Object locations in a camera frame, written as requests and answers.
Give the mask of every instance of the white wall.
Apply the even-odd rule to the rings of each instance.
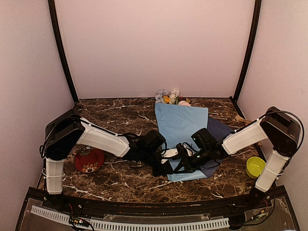
[[[47,0],[0,1],[0,230],[14,230],[42,168],[47,123],[73,106]]]
[[[308,130],[308,1],[263,0],[239,106],[255,119],[270,106],[298,115]],[[308,230],[308,142],[280,178],[301,230]]]
[[[80,98],[230,97],[254,0],[57,0]]]

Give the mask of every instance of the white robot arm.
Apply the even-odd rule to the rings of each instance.
[[[173,171],[168,161],[162,161],[166,155],[162,155],[161,146],[166,140],[159,132],[152,130],[141,137],[130,133],[116,134],[81,118],[72,109],[47,125],[46,139],[40,152],[46,158],[47,192],[61,194],[64,160],[76,143],[89,145],[124,159],[143,161],[151,165],[153,174],[158,176],[189,172],[209,160],[227,158],[249,145],[269,139],[274,146],[273,151],[255,185],[258,191],[266,192],[298,150],[300,132],[300,125],[275,107],[222,141],[216,141],[203,128],[192,135],[200,148],[197,153],[188,155],[182,144],[177,145],[176,152],[169,158],[182,160]]]

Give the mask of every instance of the brown marble surface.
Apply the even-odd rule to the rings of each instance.
[[[76,109],[103,128],[117,133],[146,134],[157,129],[154,99],[81,100]],[[191,99],[191,105],[209,108],[209,115],[233,129],[237,112],[229,99]],[[208,179],[170,182],[167,177],[153,177],[150,167],[130,168],[133,163],[105,154],[104,165],[95,173],[82,174],[75,169],[76,145],[64,164],[63,190],[66,195],[114,202],[172,203],[211,200],[246,194],[253,185],[245,171],[248,158],[258,156],[253,146],[225,159]]]

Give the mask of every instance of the red floral plate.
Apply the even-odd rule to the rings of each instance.
[[[104,163],[104,151],[85,147],[76,154],[74,158],[74,165],[79,172],[92,173],[97,171]]]

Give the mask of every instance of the bowl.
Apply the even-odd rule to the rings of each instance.
[[[260,157],[250,157],[246,163],[247,175],[252,179],[257,179],[265,167],[265,161]]]

